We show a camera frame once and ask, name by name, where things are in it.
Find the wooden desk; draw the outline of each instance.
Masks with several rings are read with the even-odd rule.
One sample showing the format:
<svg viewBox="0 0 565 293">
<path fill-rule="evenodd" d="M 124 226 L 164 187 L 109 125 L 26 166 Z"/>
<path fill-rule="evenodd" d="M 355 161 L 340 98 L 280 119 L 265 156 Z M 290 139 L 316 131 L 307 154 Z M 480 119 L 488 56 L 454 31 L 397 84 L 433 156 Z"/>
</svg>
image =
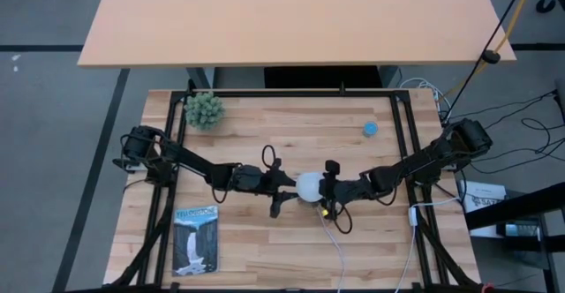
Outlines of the wooden desk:
<svg viewBox="0 0 565 293">
<path fill-rule="evenodd" d="M 490 0 L 101 0 L 79 65 L 469 63 L 497 23 Z"/>
<path fill-rule="evenodd" d="M 425 146 L 441 134 L 437 111 L 429 90 L 410 91 L 419 139 Z M 164 127 L 170 94 L 171 91 L 149 93 L 142 124 Z M 291 177 L 305 171 L 323 171 L 324 161 L 333 159 L 342 164 L 341 179 L 356 179 L 362 170 L 399 161 L 388 98 L 222 100 L 226 117 L 217 129 L 199 132 L 187 128 L 185 135 L 185 146 L 211 162 L 242 162 L 264 169 L 261 149 L 271 144 L 282 158 L 282 168 Z M 379 125 L 379 132 L 370 139 L 361 134 L 367 121 Z M 406 129 L 404 133 L 410 143 Z M 144 175 L 131 175 L 128 182 Z M 456 192 L 452 176 L 444 177 L 441 185 Z M 105 282 L 115 280 L 141 247 L 152 190 L 152 186 L 141 183 L 125 192 Z M 433 191 L 434 201 L 443 199 L 441 192 Z M 175 203 L 176 208 L 187 208 L 212 205 L 214 201 L 204 180 L 183 170 Z M 281 215 L 271 219 L 269 206 L 269 199 L 230 193 L 219 211 L 220 272 L 173 278 L 172 243 L 169 243 L 163 285 L 180 282 L 192 288 L 334 289 L 341 274 L 339 257 L 317 214 L 290 200 L 282 205 Z M 343 287 L 395 288 L 411 242 L 406 187 L 403 184 L 398 187 L 391 207 L 375 201 L 356 201 L 348 208 L 353 217 L 353 231 L 342 235 L 335 226 L 330 227 L 346 259 Z M 447 250 L 470 278 L 479 281 L 461 207 L 455 202 L 436 207 L 436 218 Z M 434 281 L 439 282 L 431 247 L 427 251 Z M 149 263 L 149 281 L 153 279 L 156 252 L 157 246 Z M 421 282 L 420 276 L 418 255 L 414 252 L 403 287 Z"/>
</svg>

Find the succulent plant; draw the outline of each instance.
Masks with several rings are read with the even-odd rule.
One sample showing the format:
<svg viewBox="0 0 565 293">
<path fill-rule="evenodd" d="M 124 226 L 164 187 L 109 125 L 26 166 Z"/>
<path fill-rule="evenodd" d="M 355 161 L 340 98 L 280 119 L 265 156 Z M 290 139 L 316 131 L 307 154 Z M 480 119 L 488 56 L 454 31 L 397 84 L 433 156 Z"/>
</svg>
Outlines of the succulent plant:
<svg viewBox="0 0 565 293">
<path fill-rule="evenodd" d="M 185 104 L 186 122 L 199 130 L 211 130 L 218 125 L 225 112 L 220 98 L 212 92 L 188 97 Z"/>
</svg>

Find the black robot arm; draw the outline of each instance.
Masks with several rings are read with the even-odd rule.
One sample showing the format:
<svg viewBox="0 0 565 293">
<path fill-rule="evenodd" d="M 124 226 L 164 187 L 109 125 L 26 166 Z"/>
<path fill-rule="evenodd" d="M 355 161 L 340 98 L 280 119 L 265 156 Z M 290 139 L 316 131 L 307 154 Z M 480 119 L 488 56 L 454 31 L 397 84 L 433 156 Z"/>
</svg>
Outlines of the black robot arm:
<svg viewBox="0 0 565 293">
<path fill-rule="evenodd" d="M 485 154 L 493 142 L 477 121 L 463 119 L 446 127 L 429 146 L 391 166 L 379 166 L 359 173 L 359 180 L 339 181 L 339 164 L 326 162 L 324 179 L 320 180 L 323 199 L 345 205 L 353 200 L 379 199 L 388 196 L 406 177 L 421 184 L 440 180 L 441 169 L 453 166 L 457 171 L 471 159 Z"/>
<path fill-rule="evenodd" d="M 123 139 L 127 139 L 122 148 L 123 156 L 114 160 L 114 163 L 119 166 L 124 163 L 124 157 L 128 162 L 142 163 L 147 167 L 147 181 L 153 184 L 168 183 L 171 171 L 176 166 L 183 167 L 203 177 L 213 192 L 247 192 L 271 197 L 273 202 L 270 216 L 273 218 L 278 216 L 285 200 L 298 196 L 293 192 L 278 191 L 281 186 L 296 185 L 284 171 L 279 170 L 281 159 L 275 158 L 267 166 L 265 173 L 258 167 L 241 163 L 214 164 L 168 139 L 163 131 L 150 126 L 134 127 Z"/>
</svg>

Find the white cable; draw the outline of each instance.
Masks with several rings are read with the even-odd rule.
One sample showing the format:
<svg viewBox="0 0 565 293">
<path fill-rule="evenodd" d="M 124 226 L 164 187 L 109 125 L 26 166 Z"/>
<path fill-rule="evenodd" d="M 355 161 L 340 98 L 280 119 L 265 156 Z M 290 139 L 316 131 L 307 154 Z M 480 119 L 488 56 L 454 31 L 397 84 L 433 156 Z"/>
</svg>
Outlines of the white cable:
<svg viewBox="0 0 565 293">
<path fill-rule="evenodd" d="M 453 199 L 438 201 L 438 202 L 435 202 L 435 203 L 414 204 L 414 205 L 412 205 L 408 208 L 408 216 L 409 217 L 411 216 L 411 209 L 413 207 L 443 205 L 443 204 L 447 204 L 450 201 L 454 201 L 454 200 L 459 200 L 459 198 L 455 197 Z M 408 271 L 408 265 L 410 264 L 410 259 L 412 257 L 412 251 L 414 250 L 414 239 L 415 238 L 416 238 L 416 224 L 414 226 L 412 226 L 412 241 L 411 241 L 411 244 L 410 244 L 410 251 L 408 252 L 408 258 L 406 260 L 406 264 L 404 265 L 403 275 L 400 277 L 400 281 L 398 282 L 398 287 L 396 287 L 395 293 L 398 293 L 398 291 L 400 290 L 400 287 L 403 285 L 404 276 L 406 275 L 406 272 Z"/>
<path fill-rule="evenodd" d="M 414 239 L 416 239 L 416 226 L 412 227 L 412 242 L 410 244 L 410 251 L 408 252 L 408 258 L 406 260 L 406 264 L 404 265 L 403 276 L 400 277 L 400 281 L 398 282 L 398 287 L 396 287 L 395 293 L 398 293 L 400 287 L 403 285 L 404 276 L 406 275 L 406 271 L 408 271 L 408 265 L 410 264 L 410 258 L 412 257 L 412 251 L 414 250 Z"/>
<path fill-rule="evenodd" d="M 416 88 L 418 88 L 418 89 L 432 89 L 433 99 L 435 100 L 435 105 L 438 109 L 438 112 L 441 112 L 441 105 L 440 105 L 439 100 L 440 100 L 441 97 L 443 97 L 443 92 L 437 86 L 435 86 L 433 83 L 429 82 L 428 80 L 426 80 L 424 78 L 410 78 L 410 79 L 406 79 L 402 83 L 399 82 L 397 84 L 397 87 L 403 88 L 404 85 L 408 84 L 409 82 L 414 82 L 414 81 L 419 81 L 418 86 L 416 86 Z M 448 105 L 448 109 L 451 110 L 451 103 L 449 102 L 449 100 L 444 98 L 443 101 L 445 101 L 445 104 Z M 453 111 L 449 111 L 449 114 L 446 116 L 446 118 L 445 118 L 446 121 L 448 121 L 449 118 L 451 117 L 451 112 L 453 112 Z"/>
<path fill-rule="evenodd" d="M 339 247 L 339 244 L 337 244 L 334 236 L 329 231 L 328 226 L 324 221 L 324 216 L 321 214 L 321 209 L 318 207 L 316 211 L 318 212 L 318 216 L 320 217 L 321 225 L 324 226 L 324 231 L 326 231 L 326 234 L 328 234 L 328 237 L 332 240 L 334 247 L 337 249 L 337 253 L 339 253 L 339 260 L 341 260 L 342 262 L 342 277 L 339 279 L 339 282 L 337 284 L 337 293 L 340 293 L 340 291 L 342 290 L 343 277 L 345 276 L 345 259 L 343 258 L 342 248 Z"/>
</svg>

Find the waterfall image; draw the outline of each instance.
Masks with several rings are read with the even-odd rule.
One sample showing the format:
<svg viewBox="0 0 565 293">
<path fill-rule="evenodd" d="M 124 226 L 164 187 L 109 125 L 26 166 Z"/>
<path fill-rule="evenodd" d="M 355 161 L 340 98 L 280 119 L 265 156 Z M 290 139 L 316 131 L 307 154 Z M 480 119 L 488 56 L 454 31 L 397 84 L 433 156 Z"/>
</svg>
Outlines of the waterfall image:
<svg viewBox="0 0 565 293">
<path fill-rule="evenodd" d="M 178 209 L 173 238 L 173 275 L 195 275 L 218 269 L 216 206 Z"/>
</svg>

